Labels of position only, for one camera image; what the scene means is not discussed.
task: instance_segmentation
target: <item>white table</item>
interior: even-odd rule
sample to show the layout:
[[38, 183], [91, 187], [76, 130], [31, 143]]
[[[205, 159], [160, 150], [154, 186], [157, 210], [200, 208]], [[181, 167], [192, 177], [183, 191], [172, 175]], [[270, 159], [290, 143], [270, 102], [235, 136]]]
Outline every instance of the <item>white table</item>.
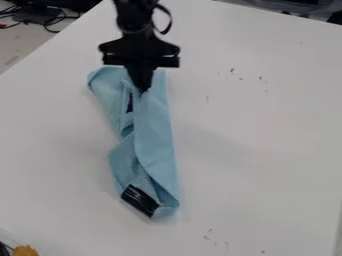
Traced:
[[0, 227], [47, 256], [332, 255], [342, 198], [342, 27], [204, 0], [166, 3], [182, 206], [119, 200], [116, 144], [86, 88], [119, 36], [105, 0], [0, 77]]

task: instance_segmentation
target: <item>cloth fold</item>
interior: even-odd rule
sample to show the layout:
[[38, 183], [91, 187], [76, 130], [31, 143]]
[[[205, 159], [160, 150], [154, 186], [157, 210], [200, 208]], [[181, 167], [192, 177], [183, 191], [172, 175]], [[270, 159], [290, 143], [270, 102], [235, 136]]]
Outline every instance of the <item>cloth fold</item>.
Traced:
[[179, 194], [165, 72], [155, 71], [143, 94], [124, 68], [103, 67], [88, 85], [119, 139], [108, 154], [118, 193], [152, 219], [172, 215]]

